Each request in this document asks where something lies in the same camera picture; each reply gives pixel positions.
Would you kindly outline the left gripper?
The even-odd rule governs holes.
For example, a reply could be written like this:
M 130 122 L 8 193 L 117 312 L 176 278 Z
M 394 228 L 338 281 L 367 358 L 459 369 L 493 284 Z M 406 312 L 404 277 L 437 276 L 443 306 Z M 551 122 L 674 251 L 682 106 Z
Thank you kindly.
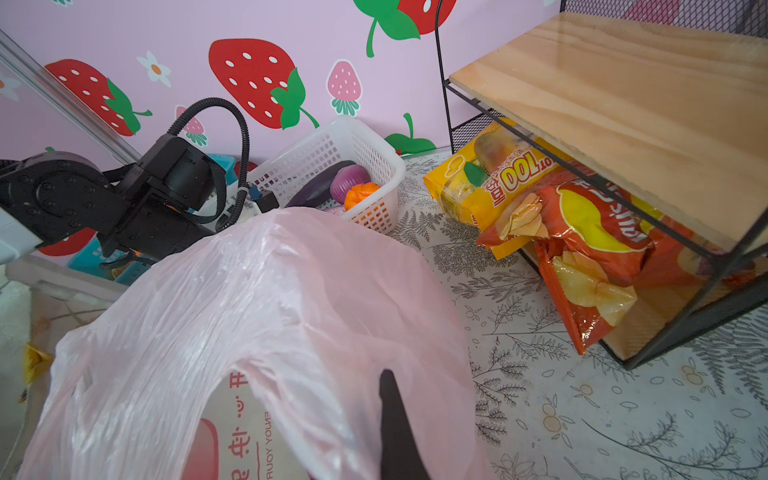
M 117 184 L 128 206 L 98 230 L 102 253 L 161 260 L 189 248 L 214 234 L 208 225 L 224 212 L 226 189 L 226 172 L 212 158 L 181 137 L 161 136 Z

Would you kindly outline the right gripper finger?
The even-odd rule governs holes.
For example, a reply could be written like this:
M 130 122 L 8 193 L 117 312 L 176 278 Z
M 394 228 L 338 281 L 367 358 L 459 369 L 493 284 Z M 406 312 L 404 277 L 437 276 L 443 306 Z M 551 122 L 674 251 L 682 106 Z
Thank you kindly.
M 379 379 L 382 401 L 380 434 L 383 480 L 429 480 L 416 445 L 394 373 L 385 369 Z

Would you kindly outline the pink plastic grocery bag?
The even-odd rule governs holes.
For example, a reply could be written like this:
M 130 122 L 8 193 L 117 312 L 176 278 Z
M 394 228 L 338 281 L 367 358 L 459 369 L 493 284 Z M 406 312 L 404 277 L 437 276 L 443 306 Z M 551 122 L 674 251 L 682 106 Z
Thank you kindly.
M 177 479 L 224 381 L 317 479 L 378 479 L 392 374 L 431 479 L 489 479 L 469 341 L 424 257 L 308 208 L 274 210 L 141 276 L 56 345 L 23 479 Z

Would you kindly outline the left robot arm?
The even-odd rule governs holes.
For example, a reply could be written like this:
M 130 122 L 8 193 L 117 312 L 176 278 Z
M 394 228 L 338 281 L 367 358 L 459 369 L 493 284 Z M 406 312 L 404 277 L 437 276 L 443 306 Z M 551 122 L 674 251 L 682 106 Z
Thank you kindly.
M 86 229 L 104 256 L 151 265 L 212 235 L 226 207 L 226 172 L 186 140 L 165 134 L 137 162 L 101 171 L 80 155 L 45 152 L 1 168 L 1 211 L 22 254 Z

